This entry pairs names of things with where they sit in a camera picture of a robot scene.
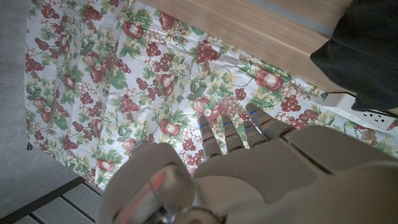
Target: power strip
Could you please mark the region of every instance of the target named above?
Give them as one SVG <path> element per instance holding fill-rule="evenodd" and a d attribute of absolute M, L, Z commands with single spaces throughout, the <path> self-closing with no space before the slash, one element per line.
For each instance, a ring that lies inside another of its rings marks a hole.
<path fill-rule="evenodd" d="M 329 93 L 322 106 L 350 121 L 361 125 L 362 127 L 369 129 L 386 131 L 395 120 L 395 118 L 390 116 L 352 110 L 351 107 L 354 105 L 354 103 L 355 97 L 347 93 Z"/>

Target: black fabric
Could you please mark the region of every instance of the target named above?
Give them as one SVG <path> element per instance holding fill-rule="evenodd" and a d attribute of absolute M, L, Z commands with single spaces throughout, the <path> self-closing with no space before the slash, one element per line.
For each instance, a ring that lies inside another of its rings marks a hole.
<path fill-rule="evenodd" d="M 358 94 L 354 109 L 398 108 L 398 0 L 355 1 L 311 60 Z"/>

